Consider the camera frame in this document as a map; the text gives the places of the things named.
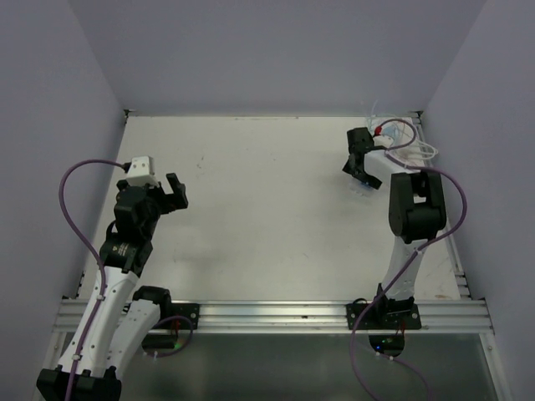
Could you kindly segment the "white power strip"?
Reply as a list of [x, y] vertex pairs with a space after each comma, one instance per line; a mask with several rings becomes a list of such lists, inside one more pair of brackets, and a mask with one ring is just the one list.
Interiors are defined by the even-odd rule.
[[349, 182], [349, 188], [353, 193], [359, 196], [373, 196], [376, 193], [374, 188], [359, 180], [351, 180]]

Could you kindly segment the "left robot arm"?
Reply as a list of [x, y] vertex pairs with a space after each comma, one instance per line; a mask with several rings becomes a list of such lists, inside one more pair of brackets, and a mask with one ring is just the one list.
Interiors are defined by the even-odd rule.
[[125, 370], [149, 331], [177, 318], [169, 290], [137, 285], [158, 220], [188, 207], [185, 185], [174, 173], [166, 179], [171, 193], [160, 182], [119, 181], [115, 219], [99, 250], [99, 275], [87, 306], [57, 365], [38, 376], [43, 399], [119, 399]]

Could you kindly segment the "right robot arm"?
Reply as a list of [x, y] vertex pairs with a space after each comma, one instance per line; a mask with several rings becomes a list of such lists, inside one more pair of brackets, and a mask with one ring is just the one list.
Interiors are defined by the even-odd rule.
[[343, 172], [373, 190], [388, 186], [388, 222], [395, 237], [390, 264], [374, 300], [365, 303], [358, 298], [345, 306], [348, 327], [419, 330], [415, 279], [424, 255], [420, 247], [436, 239], [446, 226], [441, 176], [394, 162], [366, 128], [349, 130], [347, 140], [349, 158]]

